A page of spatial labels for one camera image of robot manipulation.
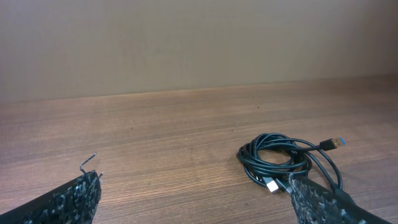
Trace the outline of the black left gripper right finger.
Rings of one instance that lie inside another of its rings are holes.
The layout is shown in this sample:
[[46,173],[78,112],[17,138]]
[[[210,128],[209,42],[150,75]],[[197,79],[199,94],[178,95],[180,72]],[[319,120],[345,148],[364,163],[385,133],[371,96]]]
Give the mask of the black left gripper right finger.
[[388,221],[357,206],[345,191],[330,191],[303,177],[289,177],[292,206],[299,223],[389,224]]

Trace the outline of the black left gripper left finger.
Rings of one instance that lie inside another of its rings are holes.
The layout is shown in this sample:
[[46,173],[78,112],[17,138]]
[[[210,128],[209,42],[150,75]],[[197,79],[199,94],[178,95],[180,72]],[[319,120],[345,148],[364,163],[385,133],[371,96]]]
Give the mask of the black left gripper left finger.
[[95,170],[1,215],[1,224],[92,224],[101,199],[101,178]]

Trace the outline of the black cable white plug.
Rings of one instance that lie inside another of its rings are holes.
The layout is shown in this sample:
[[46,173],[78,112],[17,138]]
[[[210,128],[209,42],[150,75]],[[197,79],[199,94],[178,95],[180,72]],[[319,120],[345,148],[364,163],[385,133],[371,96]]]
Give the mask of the black cable white plug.
[[287,179],[260,176],[249,170],[248,166],[243,165],[243,167],[246,174],[253,182],[255,182],[257,185],[260,185],[261,187],[267,188],[271,193],[276,193],[279,190],[287,192],[288,194],[292,193],[293,188],[291,187]]

